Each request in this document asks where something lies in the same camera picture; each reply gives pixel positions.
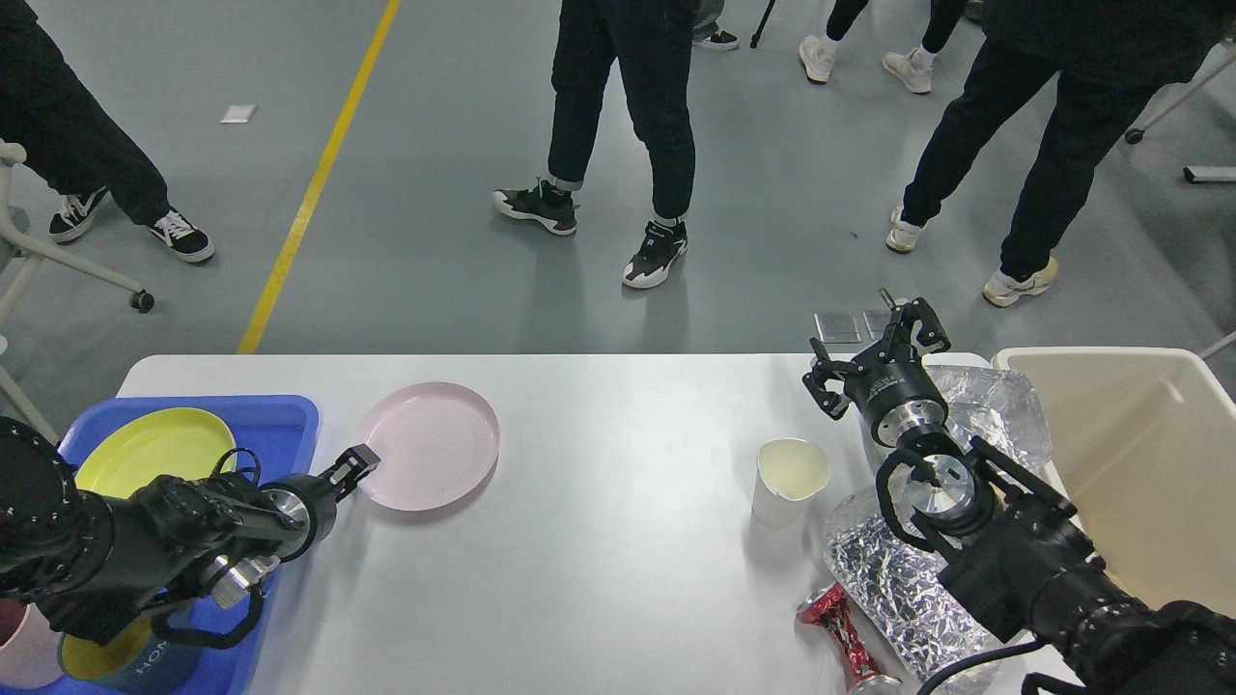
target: white table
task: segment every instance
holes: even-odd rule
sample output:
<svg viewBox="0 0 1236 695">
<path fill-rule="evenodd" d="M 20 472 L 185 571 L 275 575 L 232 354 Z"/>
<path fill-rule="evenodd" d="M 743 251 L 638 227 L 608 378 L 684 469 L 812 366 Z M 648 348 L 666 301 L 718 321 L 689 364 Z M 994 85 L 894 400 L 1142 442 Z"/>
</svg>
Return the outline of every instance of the white table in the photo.
<svg viewBox="0 0 1236 695">
<path fill-rule="evenodd" d="M 412 383 L 457 382 L 497 412 L 499 459 L 477 492 L 419 514 L 357 493 L 279 570 L 250 693 L 840 695 L 838 649 L 795 607 L 833 581 L 821 519 L 871 472 L 858 413 L 821 413 L 808 367 L 808 355 L 153 356 L 120 396 L 307 396 L 321 414 L 313 471 Z M 776 532 L 750 498 L 755 451 L 781 437 L 818 444 L 833 479 Z M 990 691 L 1017 691 L 1027 668 L 1069 674 L 1041 653 Z"/>
</svg>

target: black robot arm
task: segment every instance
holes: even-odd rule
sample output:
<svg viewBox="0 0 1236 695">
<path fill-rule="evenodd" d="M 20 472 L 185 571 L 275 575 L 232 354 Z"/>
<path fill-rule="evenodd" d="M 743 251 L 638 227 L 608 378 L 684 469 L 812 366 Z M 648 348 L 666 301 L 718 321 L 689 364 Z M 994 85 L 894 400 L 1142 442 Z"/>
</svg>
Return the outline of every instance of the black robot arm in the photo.
<svg viewBox="0 0 1236 695">
<path fill-rule="evenodd" d="M 48 441 L 0 418 L 0 597 L 37 602 L 52 629 L 100 644 L 199 597 L 230 607 L 325 538 L 337 502 L 377 464 L 358 445 L 320 475 L 262 485 L 260 465 L 216 466 L 119 500 L 78 490 Z"/>
<path fill-rule="evenodd" d="M 947 563 L 941 584 L 1000 641 L 1030 629 L 1085 684 L 1031 674 L 1023 693 L 1236 694 L 1236 622 L 1188 601 L 1152 611 L 1107 578 L 1093 542 L 1070 521 L 1072 502 L 981 438 L 963 453 L 944 425 L 948 404 L 920 360 L 923 346 L 949 345 L 934 312 L 922 298 L 890 308 L 881 340 L 848 364 L 831 360 L 813 339 L 817 361 L 803 382 L 831 417 L 839 417 L 838 399 L 853 402 L 871 438 L 895 448 L 876 475 L 894 534 L 938 553 Z M 828 388 L 833 380 L 840 393 Z M 901 466 L 910 469 L 905 497 L 918 533 L 892 506 Z"/>
</svg>

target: pink plate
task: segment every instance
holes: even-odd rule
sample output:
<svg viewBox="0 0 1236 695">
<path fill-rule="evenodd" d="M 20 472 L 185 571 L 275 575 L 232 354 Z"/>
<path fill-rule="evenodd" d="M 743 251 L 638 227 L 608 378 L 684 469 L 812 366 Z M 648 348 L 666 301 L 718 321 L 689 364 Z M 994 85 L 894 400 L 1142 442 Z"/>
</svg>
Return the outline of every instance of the pink plate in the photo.
<svg viewBox="0 0 1236 695">
<path fill-rule="evenodd" d="M 356 439 L 382 458 L 361 490 L 378 505 L 404 512 L 459 500 L 498 461 L 493 408 L 471 388 L 445 381 L 387 396 L 361 420 Z"/>
</svg>

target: aluminum foil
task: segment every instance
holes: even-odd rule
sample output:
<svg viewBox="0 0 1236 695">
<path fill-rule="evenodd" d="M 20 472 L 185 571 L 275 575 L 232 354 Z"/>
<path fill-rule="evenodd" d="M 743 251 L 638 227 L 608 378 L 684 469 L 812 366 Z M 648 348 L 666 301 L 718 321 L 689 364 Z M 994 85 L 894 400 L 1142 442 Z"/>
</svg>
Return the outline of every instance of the aluminum foil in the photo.
<svg viewBox="0 0 1236 695">
<path fill-rule="evenodd" d="M 981 367 L 928 366 L 927 373 L 949 403 L 948 427 L 963 448 L 979 435 L 1038 475 L 1051 460 L 1052 441 L 1038 396 L 1018 372 Z M 864 441 L 870 437 L 863 427 Z M 889 449 L 869 444 L 871 470 Z M 911 510 L 894 502 L 907 528 Z M 936 580 L 944 561 L 899 540 L 880 516 L 875 486 L 842 501 L 824 523 L 824 561 L 854 605 L 889 639 L 920 681 L 958 659 L 1000 647 Z M 999 664 L 969 669 L 937 693 L 979 695 L 991 685 Z"/>
<path fill-rule="evenodd" d="M 1000 642 L 936 581 L 944 560 L 899 540 L 880 517 L 875 486 L 849 496 L 824 524 L 824 561 L 920 681 Z M 996 667 L 969 669 L 937 693 L 978 695 Z"/>
</svg>

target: blue tray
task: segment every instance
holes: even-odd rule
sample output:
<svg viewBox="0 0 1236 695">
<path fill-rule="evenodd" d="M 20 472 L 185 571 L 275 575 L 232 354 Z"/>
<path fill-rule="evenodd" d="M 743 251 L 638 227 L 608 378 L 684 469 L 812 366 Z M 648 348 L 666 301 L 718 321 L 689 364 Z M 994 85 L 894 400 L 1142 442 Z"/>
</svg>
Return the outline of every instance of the blue tray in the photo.
<svg viewBox="0 0 1236 695">
<path fill-rule="evenodd" d="M 237 446 L 252 449 L 262 461 L 262 481 L 268 482 L 294 472 L 307 472 L 318 441 L 318 408 L 302 396 L 200 396 L 166 398 L 112 398 L 91 407 L 69 427 L 59 451 L 64 459 L 80 466 L 87 456 L 111 433 L 130 422 L 164 408 L 200 408 L 209 411 L 232 432 Z M 267 581 L 267 594 L 278 586 L 281 573 Z M 189 613 L 194 626 L 213 632 L 227 632 L 248 610 L 242 601 L 229 611 L 213 601 L 198 601 Z M 203 649 L 201 660 L 193 676 L 176 695 L 240 695 L 248 685 L 257 662 L 257 649 L 266 629 L 267 615 L 239 646 L 226 649 Z M 37 690 L 0 686 L 0 694 L 38 695 L 111 695 L 114 690 L 62 678 Z"/>
</svg>

